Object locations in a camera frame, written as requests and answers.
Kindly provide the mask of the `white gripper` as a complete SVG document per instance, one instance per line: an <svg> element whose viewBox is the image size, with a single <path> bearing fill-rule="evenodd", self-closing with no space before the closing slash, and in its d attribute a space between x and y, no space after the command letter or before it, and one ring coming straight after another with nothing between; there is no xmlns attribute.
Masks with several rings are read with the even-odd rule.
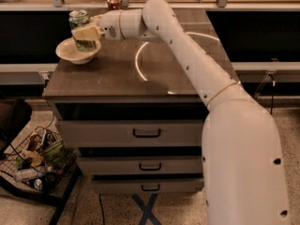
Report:
<svg viewBox="0 0 300 225"><path fill-rule="evenodd" d="M99 23L100 27L95 24L77 27L71 30L71 34L77 40L97 41L103 34L108 40L121 40L120 15L120 10L111 10L103 16L92 16L90 23Z"/></svg>

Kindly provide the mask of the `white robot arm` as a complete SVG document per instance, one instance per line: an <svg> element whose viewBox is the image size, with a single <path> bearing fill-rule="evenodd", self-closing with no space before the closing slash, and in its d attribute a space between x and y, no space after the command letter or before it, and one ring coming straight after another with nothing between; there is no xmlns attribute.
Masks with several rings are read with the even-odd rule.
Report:
<svg viewBox="0 0 300 225"><path fill-rule="evenodd" d="M291 225L278 127L183 29L164 0L112 10L73 29L79 40L159 38L209 111L202 129L208 225Z"/></svg>

